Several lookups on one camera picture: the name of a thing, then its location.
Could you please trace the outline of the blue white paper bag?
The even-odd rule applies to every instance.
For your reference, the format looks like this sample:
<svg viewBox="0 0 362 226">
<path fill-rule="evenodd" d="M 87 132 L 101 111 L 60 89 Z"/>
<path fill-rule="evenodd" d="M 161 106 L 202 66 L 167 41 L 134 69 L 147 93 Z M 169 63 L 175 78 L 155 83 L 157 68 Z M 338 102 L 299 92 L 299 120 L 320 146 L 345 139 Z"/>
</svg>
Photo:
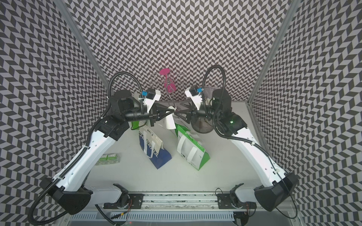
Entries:
<svg viewBox="0 0 362 226">
<path fill-rule="evenodd" d="M 172 159 L 171 154 L 164 149 L 163 141 L 148 126 L 141 127 L 138 135 L 142 152 L 156 169 L 161 168 Z"/>
</svg>

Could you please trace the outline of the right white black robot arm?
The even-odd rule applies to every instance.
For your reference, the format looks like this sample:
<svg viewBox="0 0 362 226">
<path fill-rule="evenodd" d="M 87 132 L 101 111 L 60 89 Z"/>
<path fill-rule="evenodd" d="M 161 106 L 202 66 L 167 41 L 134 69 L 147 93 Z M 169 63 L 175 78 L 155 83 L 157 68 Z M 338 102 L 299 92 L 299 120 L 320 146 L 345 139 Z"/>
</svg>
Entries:
<svg viewBox="0 0 362 226">
<path fill-rule="evenodd" d="M 232 204 L 240 208 L 243 203 L 257 202 L 265 210 L 273 211 L 288 197 L 298 184 L 298 177 L 293 172 L 286 172 L 255 140 L 245 121 L 232 111 L 231 97 L 226 90 L 216 89 L 212 93 L 211 104 L 203 101 L 203 90 L 196 86 L 189 87 L 185 94 L 192 105 L 176 115 L 187 123 L 198 119 L 210 119 L 214 131 L 232 143 L 243 153 L 256 171 L 261 185 L 245 187 L 236 185 L 230 191 Z"/>
</svg>

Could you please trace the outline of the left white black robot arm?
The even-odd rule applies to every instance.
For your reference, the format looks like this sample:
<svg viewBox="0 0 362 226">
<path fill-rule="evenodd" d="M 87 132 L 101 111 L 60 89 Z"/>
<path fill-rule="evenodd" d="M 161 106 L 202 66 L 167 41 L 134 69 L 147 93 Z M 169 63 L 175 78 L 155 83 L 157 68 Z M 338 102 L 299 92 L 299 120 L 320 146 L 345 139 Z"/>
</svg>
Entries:
<svg viewBox="0 0 362 226">
<path fill-rule="evenodd" d="M 129 202 L 128 191 L 119 184 L 103 188 L 85 188 L 84 182 L 104 153 L 130 128 L 132 121 L 150 121 L 151 124 L 171 117 L 172 110 L 158 104 L 161 92 L 147 89 L 139 100 L 128 90 L 119 90 L 110 97 L 110 110 L 90 132 L 90 142 L 57 173 L 45 179 L 41 187 L 66 213 L 75 215 L 84 208 L 103 203 L 115 203 L 119 208 Z"/>
</svg>

